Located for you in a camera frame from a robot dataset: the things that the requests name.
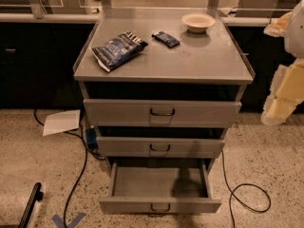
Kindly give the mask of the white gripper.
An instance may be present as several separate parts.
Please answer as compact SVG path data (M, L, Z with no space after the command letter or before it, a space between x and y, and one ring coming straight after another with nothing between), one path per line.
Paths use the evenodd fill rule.
M287 12L275 22L269 24L264 33L273 37L285 37L292 13ZM268 126L283 124L295 111L296 104L304 101L304 61L295 60L291 65L280 65L276 71L279 83L275 96L266 98L261 121Z

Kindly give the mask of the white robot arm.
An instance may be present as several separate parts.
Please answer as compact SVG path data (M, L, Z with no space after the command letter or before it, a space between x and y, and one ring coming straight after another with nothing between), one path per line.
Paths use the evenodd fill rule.
M304 0L268 25L264 33L283 37L285 50L295 57L292 64L280 65L275 71L263 106L261 121L274 126L283 124L304 102Z

